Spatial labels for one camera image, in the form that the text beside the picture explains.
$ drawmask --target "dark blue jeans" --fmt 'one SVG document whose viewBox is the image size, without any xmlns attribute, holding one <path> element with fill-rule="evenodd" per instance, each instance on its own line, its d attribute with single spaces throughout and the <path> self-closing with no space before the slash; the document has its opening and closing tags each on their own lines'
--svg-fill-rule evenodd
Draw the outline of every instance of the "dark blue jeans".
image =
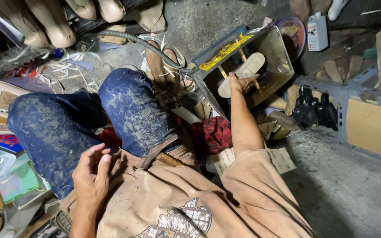
<svg viewBox="0 0 381 238">
<path fill-rule="evenodd" d="M 71 174 L 81 153 L 102 143 L 92 129 L 107 124 L 103 109 L 122 139 L 122 148 L 135 156 L 146 157 L 154 145 L 175 133 L 144 74 L 116 69 L 98 94 L 101 103 L 83 91 L 69 95 L 31 93 L 19 96 L 9 107 L 8 128 L 58 199 L 73 190 Z M 177 147 L 171 145 L 166 151 Z"/>
</svg>

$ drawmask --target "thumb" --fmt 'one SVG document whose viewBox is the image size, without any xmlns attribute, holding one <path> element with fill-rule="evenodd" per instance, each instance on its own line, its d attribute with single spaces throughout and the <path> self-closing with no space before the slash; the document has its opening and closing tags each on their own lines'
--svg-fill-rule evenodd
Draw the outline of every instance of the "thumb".
<svg viewBox="0 0 381 238">
<path fill-rule="evenodd" d="M 96 181 L 103 182 L 108 179 L 108 171 L 110 170 L 111 155 L 105 154 L 98 164 L 98 173 Z"/>
</svg>

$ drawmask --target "tan shirt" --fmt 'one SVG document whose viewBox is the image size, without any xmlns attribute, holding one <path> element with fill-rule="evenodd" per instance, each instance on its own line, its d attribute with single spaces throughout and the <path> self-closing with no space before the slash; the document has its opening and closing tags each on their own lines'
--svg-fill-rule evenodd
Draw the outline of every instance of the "tan shirt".
<svg viewBox="0 0 381 238">
<path fill-rule="evenodd" d="M 172 153 L 186 164 L 194 156 L 181 146 Z M 125 170 L 110 181 L 97 237 L 311 237 L 298 203 L 266 150 L 245 151 L 221 181 L 228 194 L 190 166 L 159 161 L 148 171 L 143 159 L 122 152 Z"/>
</svg>

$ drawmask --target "bottle label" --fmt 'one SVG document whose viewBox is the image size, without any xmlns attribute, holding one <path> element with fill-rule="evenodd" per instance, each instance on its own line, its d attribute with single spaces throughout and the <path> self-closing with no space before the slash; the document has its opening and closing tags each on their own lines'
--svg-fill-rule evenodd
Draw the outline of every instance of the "bottle label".
<svg viewBox="0 0 381 238">
<path fill-rule="evenodd" d="M 317 24 L 308 24 L 308 50 L 320 51 L 320 45 L 318 44 Z"/>
</svg>

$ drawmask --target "hand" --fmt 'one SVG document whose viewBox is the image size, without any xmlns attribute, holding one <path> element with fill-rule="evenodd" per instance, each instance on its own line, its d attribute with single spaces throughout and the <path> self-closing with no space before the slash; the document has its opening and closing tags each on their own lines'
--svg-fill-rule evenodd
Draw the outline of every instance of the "hand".
<svg viewBox="0 0 381 238">
<path fill-rule="evenodd" d="M 77 206 L 97 210 L 108 192 L 111 152 L 105 144 L 92 146 L 80 156 L 79 164 L 73 172 Z M 98 173 L 93 166 L 98 164 Z"/>
<path fill-rule="evenodd" d="M 241 94 L 245 95 L 252 86 L 255 86 L 257 89 L 260 89 L 260 86 L 258 85 L 257 79 L 260 75 L 256 74 L 254 76 L 248 77 L 248 78 L 237 78 L 235 73 L 230 72 L 230 91 L 238 91 Z"/>
</svg>

